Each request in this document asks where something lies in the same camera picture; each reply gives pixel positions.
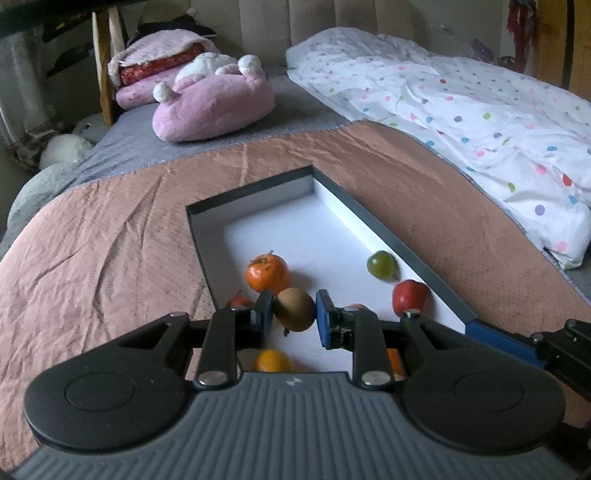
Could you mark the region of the dark red plum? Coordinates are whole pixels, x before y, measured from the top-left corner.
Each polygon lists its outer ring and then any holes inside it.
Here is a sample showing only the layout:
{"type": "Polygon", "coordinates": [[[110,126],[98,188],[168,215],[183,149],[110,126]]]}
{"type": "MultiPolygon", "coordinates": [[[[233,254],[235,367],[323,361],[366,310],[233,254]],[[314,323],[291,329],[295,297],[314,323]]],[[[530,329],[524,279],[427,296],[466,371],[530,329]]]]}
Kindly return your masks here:
{"type": "Polygon", "coordinates": [[[226,304],[228,308],[252,308],[254,306],[254,302],[247,298],[245,295],[242,294],[242,291],[238,291],[235,295],[233,295],[226,304]]]}

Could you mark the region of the yellow orange fruit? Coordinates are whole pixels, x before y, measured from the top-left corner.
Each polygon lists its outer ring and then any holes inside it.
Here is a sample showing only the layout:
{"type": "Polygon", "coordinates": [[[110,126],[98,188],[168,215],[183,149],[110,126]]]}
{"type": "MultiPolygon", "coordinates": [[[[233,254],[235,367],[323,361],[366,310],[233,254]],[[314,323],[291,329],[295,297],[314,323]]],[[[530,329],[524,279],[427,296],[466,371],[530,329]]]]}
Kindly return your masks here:
{"type": "Polygon", "coordinates": [[[266,349],[259,353],[253,364],[253,370],[263,373],[290,373],[293,366],[290,357],[277,349],[266,349]]]}

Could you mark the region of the orange tangerine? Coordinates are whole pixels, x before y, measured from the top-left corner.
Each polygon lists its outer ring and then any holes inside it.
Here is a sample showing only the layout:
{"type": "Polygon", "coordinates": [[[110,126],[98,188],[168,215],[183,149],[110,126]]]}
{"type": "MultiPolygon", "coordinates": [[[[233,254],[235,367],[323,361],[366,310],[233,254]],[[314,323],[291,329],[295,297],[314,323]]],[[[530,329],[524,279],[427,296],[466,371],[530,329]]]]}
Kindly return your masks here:
{"type": "Polygon", "coordinates": [[[401,357],[397,349],[387,350],[389,360],[391,363],[391,369],[393,370],[394,379],[396,381],[404,381],[406,378],[406,372],[402,364],[401,357]]]}

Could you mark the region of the red apple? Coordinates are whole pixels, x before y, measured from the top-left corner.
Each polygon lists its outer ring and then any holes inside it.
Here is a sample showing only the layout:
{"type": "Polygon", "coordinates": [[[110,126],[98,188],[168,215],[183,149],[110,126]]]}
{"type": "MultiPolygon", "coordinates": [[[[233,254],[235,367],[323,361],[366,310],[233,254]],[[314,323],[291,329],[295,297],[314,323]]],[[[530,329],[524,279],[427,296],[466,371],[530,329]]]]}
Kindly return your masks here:
{"type": "Polygon", "coordinates": [[[415,280],[402,281],[393,290],[393,311],[399,318],[407,310],[422,312],[430,295],[431,290],[426,284],[415,280]]]}

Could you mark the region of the brown kiwi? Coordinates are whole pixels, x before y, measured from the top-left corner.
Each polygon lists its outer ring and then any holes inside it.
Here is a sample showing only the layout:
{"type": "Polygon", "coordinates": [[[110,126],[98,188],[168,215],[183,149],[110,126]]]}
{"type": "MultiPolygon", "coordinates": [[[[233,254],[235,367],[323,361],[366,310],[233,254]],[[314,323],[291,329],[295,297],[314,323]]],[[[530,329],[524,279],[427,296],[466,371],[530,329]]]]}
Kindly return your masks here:
{"type": "Polygon", "coordinates": [[[304,332],[317,317],[315,301],[307,291],[293,287],[284,289],[274,300],[274,316],[290,332],[304,332]]]}

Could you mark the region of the tangerine with stem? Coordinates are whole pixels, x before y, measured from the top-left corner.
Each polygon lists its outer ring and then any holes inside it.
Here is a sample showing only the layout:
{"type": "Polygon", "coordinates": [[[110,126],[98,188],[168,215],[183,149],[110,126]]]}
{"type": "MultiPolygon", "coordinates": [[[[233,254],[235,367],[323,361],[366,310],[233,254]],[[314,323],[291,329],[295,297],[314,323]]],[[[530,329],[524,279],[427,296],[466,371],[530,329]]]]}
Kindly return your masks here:
{"type": "Polygon", "coordinates": [[[283,258],[270,251],[249,262],[245,270],[245,281],[257,293],[270,290],[277,295],[290,288],[290,270],[283,258]]]}

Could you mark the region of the green tomato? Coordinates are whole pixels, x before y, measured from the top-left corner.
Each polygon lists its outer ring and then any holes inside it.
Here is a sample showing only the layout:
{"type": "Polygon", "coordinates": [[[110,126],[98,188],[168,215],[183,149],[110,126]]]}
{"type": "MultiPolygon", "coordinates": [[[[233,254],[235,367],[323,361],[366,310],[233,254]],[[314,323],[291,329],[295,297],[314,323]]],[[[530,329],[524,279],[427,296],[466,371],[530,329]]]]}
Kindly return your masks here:
{"type": "Polygon", "coordinates": [[[398,261],[388,251],[380,250],[370,256],[367,270],[370,275],[382,281],[392,282],[400,279],[398,261]]]}

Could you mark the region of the black box with white lining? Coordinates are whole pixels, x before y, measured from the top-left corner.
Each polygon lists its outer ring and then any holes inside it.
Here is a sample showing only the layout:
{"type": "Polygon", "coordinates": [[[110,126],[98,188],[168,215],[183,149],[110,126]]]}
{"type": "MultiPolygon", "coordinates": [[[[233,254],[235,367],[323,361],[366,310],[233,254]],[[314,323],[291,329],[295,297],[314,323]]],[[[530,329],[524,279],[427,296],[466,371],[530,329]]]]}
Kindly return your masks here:
{"type": "MultiPolygon", "coordinates": [[[[335,307],[366,305],[377,314],[387,350],[397,349],[410,392],[451,391],[493,369],[496,354],[465,335],[474,312],[404,243],[315,168],[276,175],[191,204],[188,222],[214,313],[246,290],[245,270],[252,259],[273,251],[287,262],[290,284],[308,292],[329,292],[335,307]],[[400,279],[370,275],[367,261],[377,251],[398,261],[400,279]],[[393,311],[394,287],[405,280],[431,290],[422,312],[393,311]]],[[[290,357],[293,371],[269,379],[290,389],[319,379],[352,381],[353,355],[325,350],[317,318],[308,330],[290,332],[274,316],[270,337],[257,354],[276,348],[290,357]]],[[[238,352],[238,384],[256,380],[252,358],[238,352]]],[[[363,391],[387,388],[361,388],[363,391]]]]}

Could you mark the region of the white polka dot duvet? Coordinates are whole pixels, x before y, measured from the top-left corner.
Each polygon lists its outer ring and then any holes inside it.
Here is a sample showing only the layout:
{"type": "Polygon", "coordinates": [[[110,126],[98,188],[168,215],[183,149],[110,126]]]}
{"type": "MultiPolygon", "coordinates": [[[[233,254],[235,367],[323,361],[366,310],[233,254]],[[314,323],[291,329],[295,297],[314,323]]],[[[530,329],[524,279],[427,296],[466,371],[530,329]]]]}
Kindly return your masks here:
{"type": "Polygon", "coordinates": [[[352,121],[400,130],[467,174],[549,252],[590,244],[590,105],[533,77],[346,27],[286,54],[291,81],[352,121]]]}

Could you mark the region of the pink plush bunny pillow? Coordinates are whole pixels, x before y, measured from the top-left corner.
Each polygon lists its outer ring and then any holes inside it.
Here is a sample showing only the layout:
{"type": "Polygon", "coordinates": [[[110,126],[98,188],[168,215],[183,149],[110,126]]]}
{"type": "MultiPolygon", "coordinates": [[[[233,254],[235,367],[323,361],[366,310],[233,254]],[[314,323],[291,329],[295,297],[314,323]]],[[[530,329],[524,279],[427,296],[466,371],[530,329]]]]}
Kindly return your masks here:
{"type": "Polygon", "coordinates": [[[156,84],[154,134],[171,143],[223,136],[256,123],[273,111],[273,85],[259,57],[239,59],[205,52],[177,74],[174,84],[156,84]]]}

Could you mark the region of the white round plush toy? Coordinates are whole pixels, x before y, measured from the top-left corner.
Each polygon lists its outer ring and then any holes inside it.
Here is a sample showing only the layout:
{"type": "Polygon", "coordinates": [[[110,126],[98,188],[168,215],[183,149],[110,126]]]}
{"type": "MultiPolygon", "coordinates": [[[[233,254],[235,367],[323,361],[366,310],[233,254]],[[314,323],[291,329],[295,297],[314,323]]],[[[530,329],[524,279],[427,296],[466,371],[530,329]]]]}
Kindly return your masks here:
{"type": "Polygon", "coordinates": [[[79,163],[87,157],[92,148],[93,144],[79,135],[57,135],[41,153],[39,169],[61,163],[79,163]]]}

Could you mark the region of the stack of pink folded blankets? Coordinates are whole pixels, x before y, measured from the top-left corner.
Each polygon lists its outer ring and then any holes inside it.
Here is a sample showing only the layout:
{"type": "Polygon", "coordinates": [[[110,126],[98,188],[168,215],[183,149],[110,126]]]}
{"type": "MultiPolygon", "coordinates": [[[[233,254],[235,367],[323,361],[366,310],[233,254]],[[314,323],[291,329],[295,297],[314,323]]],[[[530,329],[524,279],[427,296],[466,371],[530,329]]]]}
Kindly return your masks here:
{"type": "Polygon", "coordinates": [[[219,50],[211,40],[185,29],[159,30],[140,38],[107,65],[116,103],[123,110],[154,103],[155,84],[172,85],[179,70],[205,52],[219,50]]]}

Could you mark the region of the window curtain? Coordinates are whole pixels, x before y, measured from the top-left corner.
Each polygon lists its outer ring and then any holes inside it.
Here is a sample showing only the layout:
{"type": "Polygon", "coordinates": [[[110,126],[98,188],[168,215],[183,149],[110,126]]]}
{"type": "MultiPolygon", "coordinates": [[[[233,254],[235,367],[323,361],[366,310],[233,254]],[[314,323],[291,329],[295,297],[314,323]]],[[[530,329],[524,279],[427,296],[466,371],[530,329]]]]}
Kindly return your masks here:
{"type": "Polygon", "coordinates": [[[20,165],[32,169],[61,122],[47,102],[35,30],[1,40],[1,140],[20,165]]]}

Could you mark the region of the beige padded headboard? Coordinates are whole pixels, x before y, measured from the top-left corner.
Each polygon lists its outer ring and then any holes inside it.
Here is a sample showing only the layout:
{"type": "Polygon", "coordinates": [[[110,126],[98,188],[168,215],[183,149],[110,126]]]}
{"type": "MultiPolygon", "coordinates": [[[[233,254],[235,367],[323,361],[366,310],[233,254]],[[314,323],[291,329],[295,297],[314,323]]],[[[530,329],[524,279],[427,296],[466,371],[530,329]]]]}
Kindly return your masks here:
{"type": "Polygon", "coordinates": [[[221,52],[254,54],[270,64],[290,46],[334,27],[413,39],[411,3],[393,0],[213,0],[192,1],[197,19],[211,27],[221,52]]]}

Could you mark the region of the wooden post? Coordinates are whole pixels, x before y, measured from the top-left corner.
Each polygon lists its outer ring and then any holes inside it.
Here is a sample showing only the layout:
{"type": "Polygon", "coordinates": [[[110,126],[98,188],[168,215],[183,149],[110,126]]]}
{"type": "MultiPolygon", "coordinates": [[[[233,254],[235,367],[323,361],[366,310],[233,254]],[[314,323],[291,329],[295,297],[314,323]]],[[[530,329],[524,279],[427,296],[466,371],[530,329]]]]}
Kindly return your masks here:
{"type": "Polygon", "coordinates": [[[93,12],[91,20],[99,104],[105,125],[110,128],[118,117],[118,110],[108,64],[114,55],[124,49],[120,9],[109,7],[101,12],[93,12]]]}

